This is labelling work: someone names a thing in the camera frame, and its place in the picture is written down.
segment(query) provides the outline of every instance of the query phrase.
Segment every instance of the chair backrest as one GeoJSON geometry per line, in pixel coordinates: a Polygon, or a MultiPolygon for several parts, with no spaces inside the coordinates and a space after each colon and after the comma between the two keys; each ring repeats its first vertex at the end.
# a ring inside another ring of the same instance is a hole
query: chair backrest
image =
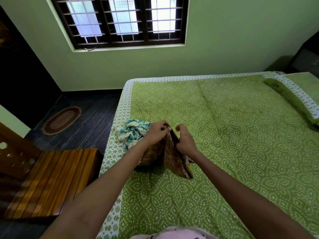
{"type": "Polygon", "coordinates": [[[25,179],[42,151],[0,123],[0,173],[25,179]]]}

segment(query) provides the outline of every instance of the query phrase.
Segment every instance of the wall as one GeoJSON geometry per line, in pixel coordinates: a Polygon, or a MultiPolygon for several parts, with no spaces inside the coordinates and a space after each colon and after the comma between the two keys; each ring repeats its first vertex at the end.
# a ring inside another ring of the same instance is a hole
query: wall
{"type": "Polygon", "coordinates": [[[190,0],[186,46],[72,52],[48,0],[0,0],[62,91],[263,71],[319,30],[319,0],[190,0]]]}
{"type": "Polygon", "coordinates": [[[18,118],[12,115],[6,108],[1,105],[0,122],[23,138],[30,131],[30,128],[28,128],[23,122],[21,122],[18,118]]]}

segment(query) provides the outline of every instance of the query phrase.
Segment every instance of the person's right hand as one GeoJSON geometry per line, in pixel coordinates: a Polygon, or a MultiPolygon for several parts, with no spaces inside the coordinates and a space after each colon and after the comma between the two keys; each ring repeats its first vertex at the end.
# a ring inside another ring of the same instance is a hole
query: person's right hand
{"type": "Polygon", "coordinates": [[[193,159],[198,150],[192,135],[184,124],[177,125],[176,131],[180,132],[180,142],[176,144],[177,150],[193,159]]]}

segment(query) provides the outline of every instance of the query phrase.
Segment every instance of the doormat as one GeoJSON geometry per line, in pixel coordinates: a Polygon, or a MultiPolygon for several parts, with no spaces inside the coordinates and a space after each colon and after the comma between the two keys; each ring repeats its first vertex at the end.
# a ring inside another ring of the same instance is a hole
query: doormat
{"type": "Polygon", "coordinates": [[[82,114],[81,108],[71,106],[52,116],[42,127],[45,135],[52,136],[63,132],[71,126],[82,114]]]}

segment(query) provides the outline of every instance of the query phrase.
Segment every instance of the window sill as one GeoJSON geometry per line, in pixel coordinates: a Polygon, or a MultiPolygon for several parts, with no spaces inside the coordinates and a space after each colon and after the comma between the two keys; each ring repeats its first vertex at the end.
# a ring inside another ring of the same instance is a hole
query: window sill
{"type": "Polygon", "coordinates": [[[112,50],[126,50],[126,49],[147,49],[147,48],[169,48],[182,47],[185,44],[162,44],[162,45],[148,45],[148,46],[131,46],[131,47],[114,47],[114,48],[94,48],[94,49],[74,49],[74,53],[79,52],[98,52],[98,51],[112,51],[112,50]]]}

